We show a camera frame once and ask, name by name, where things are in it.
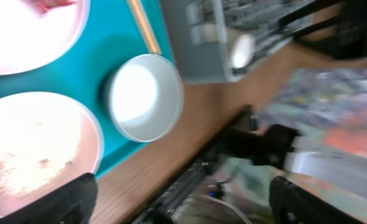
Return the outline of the white paper cup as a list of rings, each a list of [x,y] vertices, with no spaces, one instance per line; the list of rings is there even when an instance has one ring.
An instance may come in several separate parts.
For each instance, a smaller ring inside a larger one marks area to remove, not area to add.
[[[244,68],[253,59],[256,39],[250,33],[229,29],[226,46],[230,67],[233,69]]]

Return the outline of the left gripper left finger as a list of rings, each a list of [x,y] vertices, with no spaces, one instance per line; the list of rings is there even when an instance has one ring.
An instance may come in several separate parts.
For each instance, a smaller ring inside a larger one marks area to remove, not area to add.
[[[89,224],[97,195],[95,175],[86,173],[0,218],[0,224]]]

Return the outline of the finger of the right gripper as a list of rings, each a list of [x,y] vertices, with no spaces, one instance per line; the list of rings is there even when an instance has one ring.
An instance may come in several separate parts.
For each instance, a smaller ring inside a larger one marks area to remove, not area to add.
[[[319,0],[278,20],[281,30],[312,14],[317,22],[291,34],[294,42],[334,59],[367,57],[367,0]]]

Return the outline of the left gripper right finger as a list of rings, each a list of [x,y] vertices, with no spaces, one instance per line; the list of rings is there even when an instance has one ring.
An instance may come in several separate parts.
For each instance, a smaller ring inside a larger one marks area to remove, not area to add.
[[[269,203],[278,224],[363,224],[282,176],[270,183]]]

